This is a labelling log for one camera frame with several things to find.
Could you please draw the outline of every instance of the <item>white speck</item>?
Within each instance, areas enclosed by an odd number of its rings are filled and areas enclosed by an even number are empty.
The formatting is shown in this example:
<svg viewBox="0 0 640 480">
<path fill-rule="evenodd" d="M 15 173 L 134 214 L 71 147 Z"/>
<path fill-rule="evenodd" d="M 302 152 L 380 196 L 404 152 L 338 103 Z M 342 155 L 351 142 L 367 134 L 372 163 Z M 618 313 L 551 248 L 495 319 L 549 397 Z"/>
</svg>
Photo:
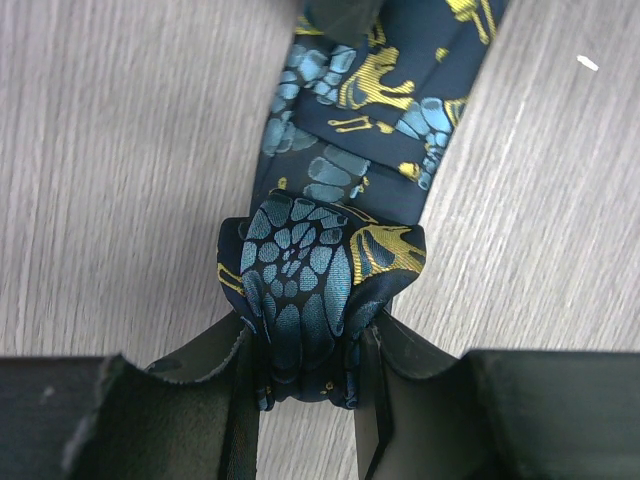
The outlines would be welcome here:
<svg viewBox="0 0 640 480">
<path fill-rule="evenodd" d="M 42 397 L 40 397 L 40 404 L 44 405 L 45 403 L 47 403 L 47 398 L 49 398 L 54 393 L 56 393 L 56 389 L 53 388 L 51 385 L 45 388 L 44 392 L 42 392 Z"/>
<path fill-rule="evenodd" d="M 576 57 L 576 60 L 578 60 L 585 67 L 587 67 L 590 70 L 593 70 L 594 72 L 597 72 L 598 69 L 600 68 L 600 67 L 598 67 L 598 65 L 595 64 L 595 62 L 593 60 L 591 60 L 588 57 L 585 57 L 584 55 L 578 55 Z"/>
</svg>

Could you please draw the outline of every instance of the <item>navy blue tie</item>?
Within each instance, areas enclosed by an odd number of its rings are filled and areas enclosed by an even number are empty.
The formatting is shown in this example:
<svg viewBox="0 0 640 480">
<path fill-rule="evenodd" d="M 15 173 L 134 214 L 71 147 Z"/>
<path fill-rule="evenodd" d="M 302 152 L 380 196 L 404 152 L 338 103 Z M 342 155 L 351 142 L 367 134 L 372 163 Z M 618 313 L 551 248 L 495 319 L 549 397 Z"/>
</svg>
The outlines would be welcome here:
<svg viewBox="0 0 640 480">
<path fill-rule="evenodd" d="M 504 9 L 387 0 L 357 48 L 299 18 L 250 216 L 227 220 L 218 247 L 225 293 L 259 340 L 261 409 L 357 404 L 359 334 L 420 274 L 417 223 Z"/>
</svg>

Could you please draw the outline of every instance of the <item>silk tie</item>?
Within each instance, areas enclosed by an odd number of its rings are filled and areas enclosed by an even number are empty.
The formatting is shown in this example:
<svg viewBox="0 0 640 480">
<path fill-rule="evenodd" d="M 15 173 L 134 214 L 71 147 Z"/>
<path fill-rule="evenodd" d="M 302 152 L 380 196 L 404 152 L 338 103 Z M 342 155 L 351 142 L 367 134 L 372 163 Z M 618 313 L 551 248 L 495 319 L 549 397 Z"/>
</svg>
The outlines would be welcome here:
<svg viewBox="0 0 640 480">
<path fill-rule="evenodd" d="M 357 404 L 359 334 L 420 274 L 417 223 L 504 10 L 387 0 L 357 48 L 298 19 L 250 216 L 225 221 L 218 245 L 225 294 L 258 339 L 262 410 Z"/>
</svg>

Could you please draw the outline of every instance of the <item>gold pattern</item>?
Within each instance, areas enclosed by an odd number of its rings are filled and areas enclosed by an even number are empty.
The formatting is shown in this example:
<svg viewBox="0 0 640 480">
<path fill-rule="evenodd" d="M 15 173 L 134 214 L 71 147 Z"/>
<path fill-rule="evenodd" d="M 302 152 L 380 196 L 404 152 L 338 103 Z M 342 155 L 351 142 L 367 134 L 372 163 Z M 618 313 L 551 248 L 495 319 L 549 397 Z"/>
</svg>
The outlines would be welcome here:
<svg viewBox="0 0 640 480">
<path fill-rule="evenodd" d="M 353 285 L 359 285 L 367 278 L 392 270 L 409 270 L 420 274 L 426 259 L 426 252 L 414 247 L 402 239 L 402 234 L 409 231 L 411 231 L 411 227 L 385 225 L 367 225 L 366 227 L 358 230 L 350 240 L 351 255 L 354 266 Z M 371 251 L 371 246 L 367 243 L 365 232 L 369 232 L 377 243 L 389 252 L 393 253 L 394 258 L 391 265 L 383 267 L 376 262 L 375 256 Z M 363 275 L 362 273 L 362 261 L 360 259 L 360 251 L 358 249 L 358 239 L 361 239 L 362 246 L 364 247 L 364 254 L 371 265 L 371 272 L 366 275 Z M 422 257 L 422 260 L 419 260 L 412 254 Z"/>
<path fill-rule="evenodd" d="M 347 212 L 351 213 L 352 215 L 355 215 L 356 217 L 358 217 L 360 220 L 362 220 L 363 222 L 367 222 L 367 223 L 372 223 L 372 224 L 376 224 L 378 223 L 378 221 L 373 218 L 371 215 L 369 215 L 366 212 L 363 212 L 362 210 L 360 210 L 359 208 L 353 207 L 351 205 L 347 206 L 347 205 L 340 205 L 338 203 L 332 203 L 331 205 L 333 205 L 334 207 L 336 207 L 337 209 L 342 209 L 342 210 L 346 210 Z"/>
<path fill-rule="evenodd" d="M 373 29 L 369 32 L 369 47 L 382 46 L 387 43 L 387 36 L 382 29 L 382 22 L 379 18 L 376 18 L 376 23 L 373 25 Z"/>
<path fill-rule="evenodd" d="M 336 127 L 336 133 L 349 133 L 356 130 L 369 130 L 373 127 L 378 127 L 381 133 L 390 134 L 395 130 L 391 125 L 377 121 L 371 123 L 371 119 L 368 115 L 353 118 L 351 120 L 329 120 L 327 122 L 330 126 Z"/>
<path fill-rule="evenodd" d="M 460 118 L 462 117 L 462 111 L 464 107 L 467 105 L 467 100 L 469 97 L 458 98 L 457 100 L 445 100 L 444 101 L 444 110 L 447 112 L 447 116 L 451 121 L 451 125 L 454 128 L 458 126 L 460 123 Z"/>
<path fill-rule="evenodd" d="M 442 60 L 449 55 L 449 50 L 447 48 L 437 48 L 436 49 L 436 60 L 438 63 L 442 63 Z"/>
<path fill-rule="evenodd" d="M 420 175 L 422 175 L 422 169 L 417 163 L 401 163 L 398 170 L 412 182 L 417 182 L 420 179 Z"/>
<path fill-rule="evenodd" d="M 227 267 L 218 263 L 218 280 L 223 285 L 235 290 L 240 295 L 244 296 L 244 289 L 242 288 L 242 277 L 239 275 L 235 275 L 231 270 Z"/>
<path fill-rule="evenodd" d="M 487 19 L 487 24 L 489 26 L 489 33 L 484 28 L 482 24 L 482 18 L 478 13 L 478 1 L 477 0 L 446 0 L 451 7 L 451 11 L 455 16 L 456 20 L 459 22 L 473 22 L 478 30 L 478 36 L 480 37 L 480 41 L 484 45 L 489 45 L 491 40 L 493 40 L 496 36 L 496 24 L 493 19 L 493 14 L 491 13 L 491 5 L 489 4 L 489 0 L 481 0 L 482 10 Z"/>
<path fill-rule="evenodd" d="M 311 25 L 304 16 L 300 16 L 296 26 L 296 35 L 324 35 L 324 32 Z"/>
<path fill-rule="evenodd" d="M 408 95 L 415 89 L 411 80 L 406 80 L 398 87 L 380 83 L 382 76 L 395 68 L 399 55 L 397 48 L 385 47 L 386 43 L 387 37 L 378 19 L 369 33 L 369 48 L 381 48 L 376 53 L 369 53 L 360 68 L 340 87 L 339 106 L 357 110 L 371 103 L 381 103 L 403 111 L 409 109 L 413 99 Z M 364 99 L 357 101 L 358 95 Z"/>
<path fill-rule="evenodd" d="M 333 382 L 332 381 L 328 381 L 327 384 L 324 386 L 324 388 L 325 388 L 324 390 L 320 391 L 320 393 L 322 395 L 326 395 L 331 390 L 333 390 Z"/>
<path fill-rule="evenodd" d="M 369 179 L 367 177 L 362 177 L 362 182 L 358 185 L 358 193 L 364 193 L 364 187 L 369 186 Z"/>
</svg>

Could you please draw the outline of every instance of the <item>gray wood grain surface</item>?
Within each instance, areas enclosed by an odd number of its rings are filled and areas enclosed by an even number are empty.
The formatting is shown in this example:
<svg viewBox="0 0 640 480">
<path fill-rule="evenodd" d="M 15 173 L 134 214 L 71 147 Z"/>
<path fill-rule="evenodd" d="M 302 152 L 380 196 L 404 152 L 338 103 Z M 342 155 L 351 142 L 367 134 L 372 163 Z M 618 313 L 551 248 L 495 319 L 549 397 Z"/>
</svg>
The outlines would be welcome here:
<svg viewBox="0 0 640 480">
<path fill-rule="evenodd" d="M 448 351 L 639 350 L 640 4 L 513 0 L 395 313 Z M 289 0 L 0 0 L 0 354 L 145 365 L 229 307 Z M 576 60 L 585 55 L 592 71 Z M 264 415 L 259 478 L 356 478 L 351 416 Z"/>
</svg>

